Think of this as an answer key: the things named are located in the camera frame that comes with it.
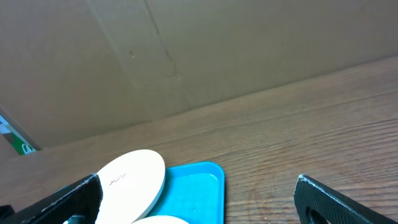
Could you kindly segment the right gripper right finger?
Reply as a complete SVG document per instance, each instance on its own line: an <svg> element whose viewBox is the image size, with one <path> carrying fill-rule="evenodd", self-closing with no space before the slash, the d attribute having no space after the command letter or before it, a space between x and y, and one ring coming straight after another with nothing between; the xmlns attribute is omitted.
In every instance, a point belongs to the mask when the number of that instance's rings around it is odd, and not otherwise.
<svg viewBox="0 0 398 224"><path fill-rule="evenodd" d="M303 174L297 179L294 204L300 222L305 224L397 224Z"/></svg>

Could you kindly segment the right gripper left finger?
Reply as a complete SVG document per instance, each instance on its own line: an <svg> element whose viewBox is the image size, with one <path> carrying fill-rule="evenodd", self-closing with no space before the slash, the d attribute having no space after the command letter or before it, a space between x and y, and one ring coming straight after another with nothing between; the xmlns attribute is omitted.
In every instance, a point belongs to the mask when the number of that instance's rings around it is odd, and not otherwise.
<svg viewBox="0 0 398 224"><path fill-rule="evenodd" d="M2 205L1 223L94 223L102 198L100 178L93 173L19 212L11 205Z"/></svg>

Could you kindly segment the white plate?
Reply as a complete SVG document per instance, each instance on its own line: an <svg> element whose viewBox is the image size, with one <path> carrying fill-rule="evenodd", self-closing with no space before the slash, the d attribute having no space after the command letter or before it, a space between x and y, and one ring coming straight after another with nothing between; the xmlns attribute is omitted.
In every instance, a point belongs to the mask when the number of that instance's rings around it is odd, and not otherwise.
<svg viewBox="0 0 398 224"><path fill-rule="evenodd" d="M165 162L155 151L123 154L97 172L103 191L96 224L133 223L144 218L160 197Z"/></svg>

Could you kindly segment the yellow green plate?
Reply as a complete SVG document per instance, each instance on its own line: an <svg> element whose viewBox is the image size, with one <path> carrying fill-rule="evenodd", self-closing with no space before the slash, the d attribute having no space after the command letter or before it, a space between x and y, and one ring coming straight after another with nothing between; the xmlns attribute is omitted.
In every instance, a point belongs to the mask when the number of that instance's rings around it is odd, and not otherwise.
<svg viewBox="0 0 398 224"><path fill-rule="evenodd" d="M145 217L132 224L188 224L185 220L170 215L156 215Z"/></svg>

